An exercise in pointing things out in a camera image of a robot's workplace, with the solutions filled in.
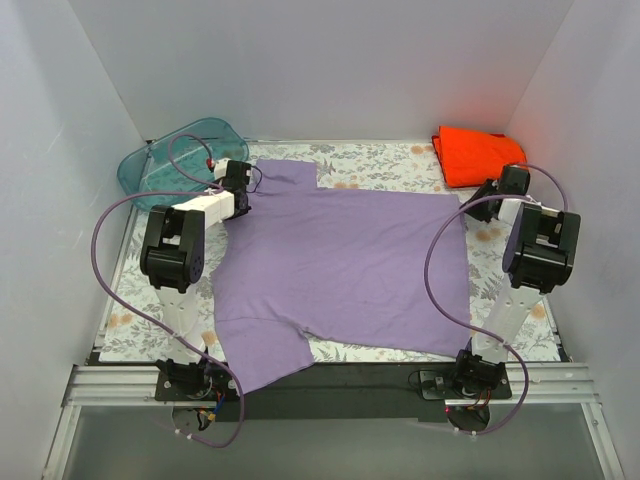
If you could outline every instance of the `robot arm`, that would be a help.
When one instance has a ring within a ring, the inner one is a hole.
[[[155,287],[163,322],[189,343],[204,350],[194,326],[198,319],[195,288],[204,269],[205,231],[216,223],[246,214],[246,186],[251,165],[233,160],[213,169],[225,191],[208,191],[173,206],[156,205],[149,213],[140,269]],[[176,363],[198,362],[199,356],[171,339],[169,357]]]
[[[470,201],[495,194],[525,196],[528,187],[529,172],[507,166],[499,180],[487,180]],[[545,208],[533,199],[485,202],[468,213],[477,220],[490,222],[497,218],[513,225],[502,261],[502,289],[483,325],[485,330],[512,343],[531,309],[571,275],[580,216]],[[478,371],[480,362],[487,369],[488,364],[496,365],[495,375],[489,375],[495,380],[500,378],[507,361],[507,350],[496,339],[478,333],[471,341],[471,352],[465,351],[463,356],[470,361],[470,370]],[[467,366],[459,368],[461,378],[468,374],[464,372]]]
[[[485,320],[486,330],[507,343],[515,340],[531,309],[569,279],[579,229],[580,216],[575,213],[520,202],[502,260],[502,290]],[[472,353],[484,361],[507,360],[507,351],[488,335],[478,333],[471,345]]]

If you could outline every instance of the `teal plastic tray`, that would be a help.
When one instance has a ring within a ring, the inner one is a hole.
[[[189,180],[169,162],[169,142],[180,133],[191,133],[202,138],[211,151],[213,159],[230,158],[246,162],[249,147],[224,120],[203,118],[180,130],[166,135],[146,147],[127,156],[118,167],[118,181],[127,195],[138,192],[179,191],[198,192],[206,186]],[[173,156],[184,170],[202,180],[212,182],[213,174],[206,165],[207,152],[199,142],[182,137],[173,144]],[[133,200],[140,210],[148,212],[154,205],[174,205],[188,200],[188,196],[151,196]]]

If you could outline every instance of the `cable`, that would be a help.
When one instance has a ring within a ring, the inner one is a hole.
[[[533,168],[534,170],[537,170],[538,172],[546,175],[547,178],[551,180],[551,182],[553,182],[553,184],[558,188],[558,191],[562,196],[563,211],[566,212],[569,210],[569,200],[567,199],[567,193],[564,191],[564,188],[562,188],[562,186],[560,185],[560,182],[558,182],[558,180],[556,180],[556,178],[553,175],[551,175],[547,170],[545,170],[542,167],[538,167],[537,165],[530,165],[528,163],[510,163],[509,165],[513,165],[516,167]]]
[[[202,400],[203,398],[206,398],[211,393],[211,390],[213,390],[213,379],[209,380],[209,389],[203,395],[200,395],[199,397],[187,395],[187,397],[189,397],[191,400]]]
[[[215,188],[217,191],[222,190],[222,188],[219,185],[216,185],[215,183],[211,184],[211,186],[213,188]],[[120,200],[115,202],[113,205],[109,206],[104,211],[104,213],[100,216],[98,221],[96,222],[96,226],[93,229],[93,235],[91,236],[91,267],[93,268],[93,273],[96,276],[96,279],[98,280],[98,283],[100,284],[102,289],[105,292],[107,292],[107,295],[109,295],[111,298],[113,298],[116,302],[118,302],[120,305],[122,305],[126,309],[132,311],[136,315],[139,315],[140,317],[144,318],[145,320],[151,322],[156,327],[161,328],[162,330],[164,330],[170,337],[175,338],[178,342],[180,342],[182,345],[184,345],[187,349],[191,350],[192,352],[198,354],[199,356],[201,356],[205,360],[213,363],[217,367],[219,367],[222,370],[224,370],[226,373],[229,374],[229,376],[236,383],[236,388],[237,388],[237,391],[238,391],[238,397],[240,398],[240,415],[239,415],[239,418],[238,418],[238,424],[236,426],[236,429],[233,431],[233,433],[231,434],[229,439],[227,439],[226,441],[224,441],[222,443],[214,443],[214,442],[211,442],[210,440],[207,440],[206,438],[202,438],[202,437],[199,437],[197,435],[193,435],[193,434],[191,434],[189,432],[183,432],[180,429],[176,430],[176,432],[179,432],[182,435],[187,436],[187,438],[195,440],[195,441],[197,441],[199,443],[203,443],[203,444],[205,444],[205,445],[207,445],[209,447],[224,448],[224,447],[228,446],[229,444],[231,444],[236,439],[236,437],[238,436],[238,433],[240,433],[240,429],[242,428],[242,423],[244,422],[245,399],[244,399],[244,393],[242,391],[242,387],[240,386],[240,381],[238,380],[238,377],[236,377],[236,374],[233,373],[233,371],[227,365],[225,365],[224,363],[222,363],[219,360],[216,360],[215,358],[213,358],[208,353],[205,353],[205,352],[199,350],[197,347],[195,347],[194,345],[192,345],[191,343],[186,341],[184,338],[179,336],[172,328],[168,327],[167,325],[162,323],[160,320],[153,318],[151,315],[148,315],[148,314],[144,313],[141,310],[138,310],[133,305],[131,305],[130,303],[125,301],[123,298],[121,298],[116,292],[114,292],[111,289],[111,287],[107,284],[107,282],[105,282],[104,278],[102,277],[102,274],[100,273],[100,269],[98,268],[98,257],[97,257],[97,253],[96,253],[96,251],[97,251],[97,243],[98,243],[98,234],[100,233],[100,228],[102,227],[102,224],[104,223],[104,221],[107,218],[107,216],[113,210],[115,210],[117,207],[122,205],[123,203],[126,203],[126,202],[128,202],[130,200],[133,200],[135,198],[150,197],[150,196],[154,196],[154,195],[175,195],[175,196],[197,197],[197,196],[200,196],[200,195],[206,195],[206,193],[205,192],[140,192],[140,193],[134,193],[132,195],[128,195],[128,196],[126,196],[124,198],[121,198]]]
[[[260,180],[258,180],[258,183],[256,183],[256,186],[253,187],[253,190],[251,190],[250,192],[247,193],[256,193],[256,190],[258,189],[258,187],[260,186],[260,184],[262,183],[262,170],[260,170],[258,167],[256,167],[255,165],[251,165],[251,168],[253,168],[254,170],[257,170],[258,172],[260,172]]]
[[[471,324],[465,323],[463,320],[460,320],[454,317],[453,315],[451,315],[440,305],[440,303],[438,303],[438,301],[435,298],[435,295],[433,294],[433,291],[431,290],[431,284],[429,282],[429,266],[431,264],[431,257],[433,256],[433,251],[435,249],[436,244],[438,243],[438,240],[442,236],[445,229],[451,224],[451,222],[453,222],[456,218],[458,218],[459,215],[462,215],[467,210],[481,203],[495,201],[495,200],[505,200],[509,198],[516,199],[516,200],[525,200],[527,202],[529,201],[527,197],[523,197],[521,195],[489,195],[487,197],[474,200],[473,202],[469,202],[468,204],[464,205],[463,207],[458,209],[456,212],[451,214],[451,216],[449,216],[449,218],[442,224],[440,229],[436,232],[436,234],[433,237],[433,240],[431,240],[431,245],[429,245],[429,250],[427,250],[427,256],[424,260],[424,287],[427,290],[427,295],[431,299],[431,302],[436,307],[436,309],[446,318],[451,320],[453,323],[478,333],[484,333],[485,335],[496,339],[498,342],[500,342],[504,346],[504,348],[506,348],[514,357],[516,357],[516,360],[518,360],[518,362],[522,366],[522,371],[524,374],[524,388],[522,389],[522,395],[518,400],[518,402],[516,403],[516,405],[513,407],[513,409],[497,424],[485,430],[482,430],[479,432],[460,430],[461,432],[466,433],[467,435],[486,435],[488,433],[495,432],[496,430],[499,430],[500,428],[505,426],[518,413],[518,411],[522,407],[522,404],[524,403],[525,398],[527,397],[527,393],[529,392],[529,371],[527,370],[527,365],[525,364],[520,354],[516,352],[511,345],[505,343],[502,337],[500,337],[499,335],[496,335],[493,332],[490,332],[489,330],[485,330],[484,328],[475,327]]]
[[[220,186],[217,183],[208,182],[208,181],[202,180],[202,179],[200,179],[198,177],[194,177],[193,175],[191,175],[189,172],[184,170],[180,165],[178,165],[176,163],[176,160],[173,157],[173,144],[175,143],[176,140],[178,140],[179,138],[182,138],[182,137],[193,138],[195,141],[199,142],[205,148],[205,150],[207,151],[207,155],[209,155],[209,158],[207,159],[207,163],[209,163],[209,160],[211,162],[213,162],[213,152],[211,152],[211,148],[209,148],[209,145],[207,145],[207,143],[203,139],[201,139],[197,135],[193,135],[192,133],[180,133],[179,135],[176,135],[175,137],[173,137],[171,139],[171,141],[169,142],[169,146],[167,147],[167,152],[169,154],[169,162],[171,162],[171,165],[173,165],[173,167],[178,172],[180,172],[182,175],[187,177],[189,180],[193,180],[196,183],[201,183],[202,185],[207,185],[207,186],[209,186],[211,188],[219,189]]]
[[[222,398],[218,401],[218,404],[216,405],[216,408],[213,409],[213,414],[217,415],[218,412],[220,411],[220,408],[222,407],[222,404],[224,403],[224,395],[222,396]]]

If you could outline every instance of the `flower pattern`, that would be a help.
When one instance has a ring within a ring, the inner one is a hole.
[[[284,142],[253,143],[250,161],[259,158],[283,158],[314,161],[318,166],[318,186],[360,188],[424,193],[454,193],[461,201],[471,197],[474,189],[449,189],[431,144],[300,144]],[[160,318],[162,311],[153,287],[139,267],[140,250],[147,214],[138,212],[117,292],[129,303]],[[506,224],[490,225],[466,217],[469,259],[471,322],[482,325],[500,291],[503,273],[502,254],[509,232]],[[209,353],[223,360],[224,352],[215,334],[213,294],[210,274],[222,260],[227,235],[223,225],[215,225],[206,234],[206,259],[202,278],[196,285],[198,323],[195,328],[205,340]],[[132,315],[119,304],[111,305],[111,314],[101,349],[102,361],[154,361],[166,358],[166,334]],[[450,361],[451,358],[428,352],[347,345],[308,335],[314,358],[318,362],[427,362]],[[543,304],[537,305],[525,321],[513,346],[527,361],[559,361],[554,333]]]

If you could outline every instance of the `orange cloth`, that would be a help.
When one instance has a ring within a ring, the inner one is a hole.
[[[440,127],[432,140],[445,182],[453,188],[482,185],[500,178],[505,165],[527,161],[520,145],[501,134]]]

